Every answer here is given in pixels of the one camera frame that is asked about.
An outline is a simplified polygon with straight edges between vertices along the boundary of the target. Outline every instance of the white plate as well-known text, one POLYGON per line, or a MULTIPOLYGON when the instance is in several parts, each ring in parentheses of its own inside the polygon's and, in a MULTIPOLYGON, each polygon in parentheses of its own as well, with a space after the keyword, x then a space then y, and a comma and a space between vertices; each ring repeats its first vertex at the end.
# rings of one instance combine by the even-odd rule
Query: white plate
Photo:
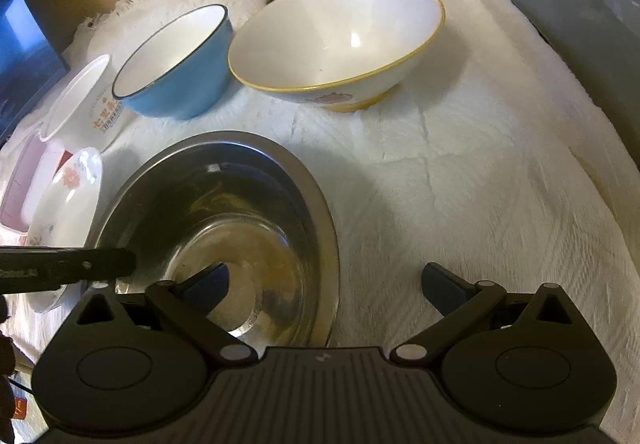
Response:
MULTIPOLYGON (((27 233, 27 245, 84 247, 101 183, 102 158, 98 150, 82 149, 66 161, 40 199, 27 233)), ((66 298, 79 297, 80 291, 79 283, 63 285, 55 291, 29 293, 27 302, 34 311, 46 312, 66 298)))

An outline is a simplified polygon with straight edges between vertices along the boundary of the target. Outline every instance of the blue bowl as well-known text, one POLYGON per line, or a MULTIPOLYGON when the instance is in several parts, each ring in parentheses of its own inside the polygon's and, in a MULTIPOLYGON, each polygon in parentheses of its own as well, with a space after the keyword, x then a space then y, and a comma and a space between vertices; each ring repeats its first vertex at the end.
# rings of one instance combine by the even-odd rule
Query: blue bowl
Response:
POLYGON ((233 35, 224 5, 197 8, 166 24, 130 56, 113 82, 113 97, 148 117, 187 120, 224 93, 233 35))

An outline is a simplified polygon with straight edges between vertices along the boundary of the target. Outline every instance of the white cloth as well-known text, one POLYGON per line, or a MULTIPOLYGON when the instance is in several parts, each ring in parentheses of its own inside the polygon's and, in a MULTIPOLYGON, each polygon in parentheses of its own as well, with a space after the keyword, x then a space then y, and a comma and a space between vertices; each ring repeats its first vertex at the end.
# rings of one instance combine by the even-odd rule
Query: white cloth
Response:
MULTIPOLYGON (((236 24, 252 11, 229 1, 236 24)), ((72 55, 80 62, 108 52, 119 66, 168 18, 203 2, 132 2, 72 55)), ((334 217, 341 277, 332 345, 388 349, 437 321, 420 293, 428 261, 510 291, 556 282, 616 366, 603 429, 638 442, 640 173, 603 112, 510 1, 444 4, 446 25, 423 65, 367 110, 297 106, 233 82, 198 119, 138 117, 104 154, 100 209, 140 164, 178 140, 222 129, 271 138, 309 168, 334 217)), ((0 153, 3 178, 9 158, 0 153)), ((12 326, 41 349, 50 334, 33 322, 12 326)))

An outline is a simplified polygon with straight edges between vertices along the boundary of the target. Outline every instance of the yellow rim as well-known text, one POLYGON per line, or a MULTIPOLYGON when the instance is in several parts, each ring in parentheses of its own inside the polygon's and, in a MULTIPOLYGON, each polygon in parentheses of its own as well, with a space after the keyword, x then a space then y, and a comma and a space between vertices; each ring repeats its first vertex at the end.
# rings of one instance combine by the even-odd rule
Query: yellow rim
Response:
MULTIPOLYGON (((354 77, 344 78, 344 79, 336 80, 336 81, 333 81, 333 82, 324 82, 322 84, 316 84, 314 86, 300 86, 299 88, 291 88, 291 87, 271 88, 270 86, 260 86, 259 84, 253 84, 252 82, 248 82, 247 80, 244 80, 242 77, 240 77, 238 74, 236 74, 236 71, 234 70, 233 66, 231 65, 231 49, 232 49, 232 47, 234 45, 234 42, 236 41, 237 36, 235 36, 233 38, 233 40, 231 41, 231 45, 229 46, 228 54, 226 55, 226 61, 227 61, 228 65, 229 65, 229 69, 231 70, 231 73, 234 74, 234 77, 237 80, 239 80, 242 84, 244 84, 246 86, 250 86, 251 88, 255 88, 256 90, 260 90, 260 91, 273 91, 275 93, 292 93, 292 92, 295 92, 295 91, 312 91, 312 90, 325 90, 325 89, 328 89, 328 88, 337 88, 338 86, 342 86, 344 84, 350 84, 351 82, 356 82, 356 81, 359 81, 359 80, 363 80, 364 78, 370 77, 371 75, 376 75, 376 74, 379 74, 381 72, 384 72, 385 70, 393 68, 394 66, 397 66, 398 64, 400 64, 402 62, 405 62, 407 59, 410 59, 410 58, 418 55, 422 50, 424 50, 435 39, 435 37, 438 35, 438 32, 440 31, 440 29, 444 25, 444 20, 445 20, 444 5, 442 3, 442 0, 436 0, 436 1, 440 5, 440 22, 438 23, 438 26, 436 27, 436 29, 433 31, 433 34, 431 34, 431 36, 429 36, 429 38, 422 45, 418 46, 417 48, 415 48, 414 50, 412 50, 408 54, 402 56, 399 59, 396 59, 396 61, 390 62, 389 64, 385 64, 384 66, 380 66, 380 68, 376 68, 375 70, 367 72, 366 74, 355 75, 354 77)), ((266 5, 265 7, 261 8, 257 13, 255 13, 253 16, 251 16, 247 20, 246 23, 248 23, 250 20, 255 18, 257 15, 259 15, 260 12, 263 12, 269 5, 266 5)))
POLYGON ((375 97, 371 97, 370 99, 363 100, 361 102, 356 102, 355 104, 332 104, 331 106, 324 106, 324 109, 329 111, 357 111, 359 109, 365 109, 369 106, 373 106, 374 104, 379 103, 382 99, 386 97, 386 94, 389 93, 389 90, 383 91, 380 95, 376 95, 375 97))

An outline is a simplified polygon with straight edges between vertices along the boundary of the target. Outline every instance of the metal bowl rim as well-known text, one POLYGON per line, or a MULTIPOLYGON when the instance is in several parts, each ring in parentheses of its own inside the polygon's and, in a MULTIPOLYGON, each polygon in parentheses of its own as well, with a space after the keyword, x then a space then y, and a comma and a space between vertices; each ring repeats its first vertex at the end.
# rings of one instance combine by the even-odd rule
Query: metal bowl rim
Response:
POLYGON ((316 239, 319 248, 319 261, 322 270, 320 275, 320 290, 318 294, 318 309, 309 335, 309 346, 324 347, 329 341, 338 311, 340 297, 340 259, 334 221, 324 194, 315 178, 305 165, 291 152, 268 138, 244 131, 216 131, 202 133, 179 141, 160 153, 151 157, 134 172, 116 193, 109 203, 107 210, 91 229, 86 247, 97 248, 104 228, 109 223, 124 196, 148 171, 170 159, 172 156, 187 151, 196 146, 207 144, 234 144, 252 149, 268 157, 289 175, 309 211, 309 216, 316 227, 316 239))

